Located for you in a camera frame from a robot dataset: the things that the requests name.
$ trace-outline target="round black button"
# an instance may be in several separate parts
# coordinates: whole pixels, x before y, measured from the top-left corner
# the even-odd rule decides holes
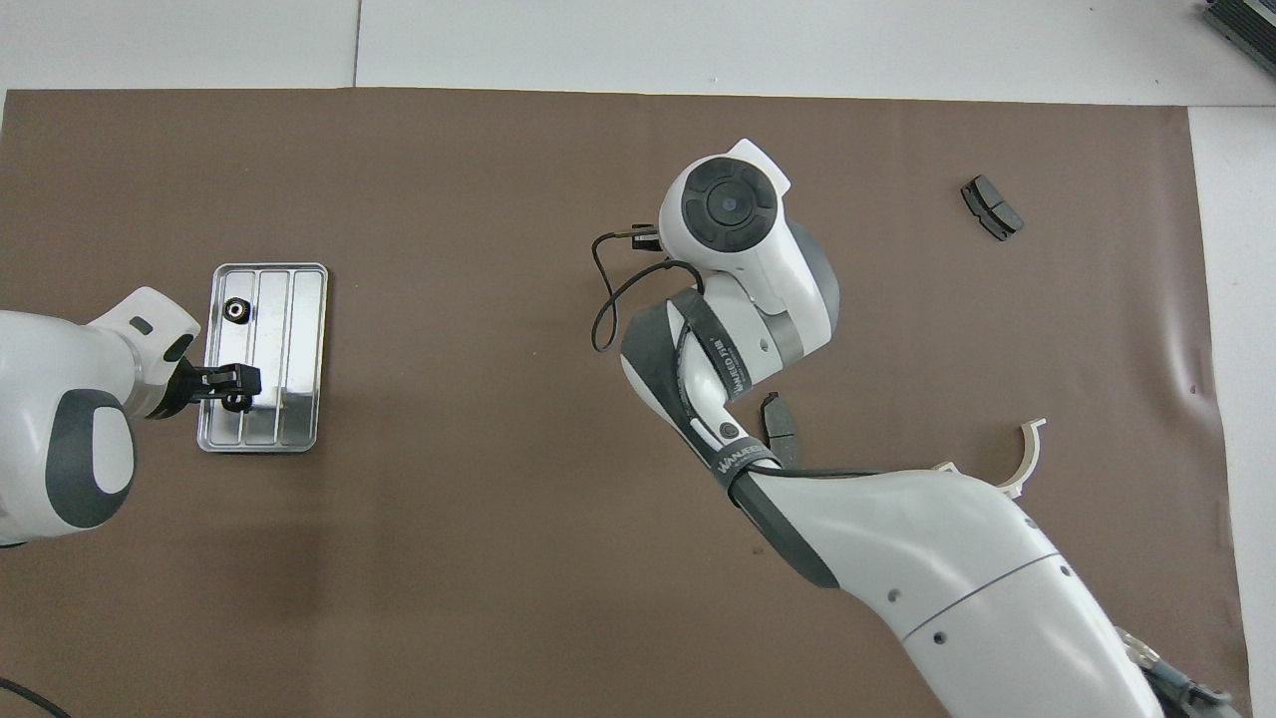
[[[741,181],[725,181],[709,190],[707,204],[715,222],[734,227],[753,216],[753,190]]]

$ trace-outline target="curved white plastic part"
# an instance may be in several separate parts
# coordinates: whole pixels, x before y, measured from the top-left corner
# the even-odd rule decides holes
[[[758,167],[776,187],[776,222],[771,232],[752,249],[717,251],[692,236],[683,219],[683,187],[692,170],[713,157],[732,157]],[[711,154],[692,162],[665,194],[660,207],[658,231],[661,246],[674,259],[690,261],[704,273],[721,270],[735,277],[757,307],[767,314],[787,312],[801,338],[804,353],[823,346],[833,334],[828,307],[798,247],[785,218],[783,194],[789,177],[757,144],[741,139],[722,154]]]
[[[1037,430],[1042,426],[1045,426],[1045,420],[1032,420],[1020,426],[1023,430],[1023,459],[1020,460],[1020,468],[1014,471],[1014,474],[997,486],[1011,499],[1023,496],[1023,482],[1028,481],[1032,472],[1036,471],[1037,460],[1041,459],[1041,435]]]

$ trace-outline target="black cable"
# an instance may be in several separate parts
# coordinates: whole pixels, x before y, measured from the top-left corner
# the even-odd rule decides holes
[[[32,704],[43,708],[46,712],[48,712],[50,715],[54,715],[55,718],[71,718],[70,715],[68,715],[65,710],[57,708],[57,705],[54,701],[48,700],[47,698],[40,695],[38,692],[20,684],[10,681],[9,678],[0,678],[0,689],[14,692],[27,699]]]
[[[601,237],[595,240],[595,246],[597,246],[597,244],[600,244],[604,240],[604,237],[610,238],[607,237],[607,235],[602,235]],[[597,261],[598,255],[595,254],[593,258]],[[665,259],[664,261],[656,261],[655,264],[643,268],[634,275],[625,279],[625,283],[620,284],[620,288],[612,291],[611,295],[607,296],[607,300],[602,302],[602,307],[598,309],[598,314],[593,318],[593,326],[590,329],[590,341],[593,343],[595,351],[602,353],[604,351],[611,348],[612,342],[616,341],[615,311],[616,311],[616,300],[620,298],[620,295],[624,293],[625,291],[629,291],[629,287],[638,283],[638,281],[646,277],[647,274],[657,272],[660,269],[672,269],[674,267],[678,267],[680,269],[686,269],[692,274],[692,277],[695,278],[695,291],[704,293],[704,277],[701,275],[701,270],[693,267],[692,264],[683,261],[681,259]],[[607,281],[606,272],[604,272],[602,274],[602,281],[607,282],[609,288],[611,287],[611,282]],[[607,337],[607,341],[605,343],[600,344],[598,324],[602,323],[602,316],[607,312],[607,309],[611,309],[612,311],[611,334]]]
[[[611,288],[611,278],[607,277],[607,269],[602,268],[602,259],[598,258],[598,245],[602,244],[604,241],[609,240],[609,238],[616,238],[616,232],[609,231],[607,233],[605,233],[605,235],[600,236],[598,238],[593,240],[593,244],[590,246],[590,254],[593,254],[593,265],[597,267],[598,268],[598,273],[602,274],[602,284],[607,287],[607,293],[610,295],[611,291],[612,291],[612,288]],[[610,348],[611,343],[614,341],[616,341],[616,329],[619,328],[619,325],[620,325],[620,312],[616,309],[616,302],[612,301],[611,302],[611,333],[607,334],[607,342],[605,344],[602,344],[604,347],[600,349],[598,348],[598,325],[595,324],[595,326],[593,326],[593,337],[592,337],[592,339],[593,339],[593,349],[595,351],[606,351],[607,348]]]
[[[789,480],[852,480],[887,473],[877,469],[772,469],[771,467],[758,467],[757,464],[749,464],[749,468],[745,471],[754,474]]]

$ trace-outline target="black strap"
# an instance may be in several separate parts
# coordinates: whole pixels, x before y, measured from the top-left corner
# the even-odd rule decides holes
[[[763,459],[780,463],[776,455],[767,449],[767,445],[750,436],[740,437],[713,455],[709,462],[709,472],[713,472],[713,478],[717,480],[722,490],[730,492],[735,478],[748,469],[749,464]]]
[[[744,356],[736,348],[731,334],[709,306],[708,301],[693,288],[684,288],[670,300],[683,314],[692,333],[701,342],[706,356],[713,363],[722,386],[726,388],[727,402],[734,402],[753,389],[749,370],[744,367]]]

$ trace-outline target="black nut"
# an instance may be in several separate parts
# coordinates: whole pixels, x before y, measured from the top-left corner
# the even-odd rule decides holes
[[[222,316],[235,324],[246,324],[253,315],[253,305],[239,296],[232,296],[222,304]]]
[[[222,398],[222,409],[242,414],[253,408],[253,398],[242,394],[232,394]]]

